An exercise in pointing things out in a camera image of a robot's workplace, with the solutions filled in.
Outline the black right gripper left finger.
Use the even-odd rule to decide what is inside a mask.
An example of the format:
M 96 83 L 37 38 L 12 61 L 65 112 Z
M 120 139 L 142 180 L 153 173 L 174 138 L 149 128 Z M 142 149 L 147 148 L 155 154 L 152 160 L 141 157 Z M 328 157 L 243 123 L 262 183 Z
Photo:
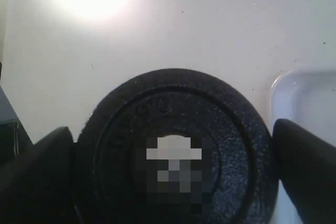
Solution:
M 59 127 L 1 168 L 1 223 L 78 223 L 73 138 Z

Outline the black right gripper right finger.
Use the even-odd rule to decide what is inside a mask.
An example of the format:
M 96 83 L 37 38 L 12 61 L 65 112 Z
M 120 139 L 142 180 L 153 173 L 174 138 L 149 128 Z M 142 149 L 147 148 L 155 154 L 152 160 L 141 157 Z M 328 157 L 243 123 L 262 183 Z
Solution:
M 279 178 L 303 223 L 335 223 L 335 146 L 289 119 L 277 119 Z

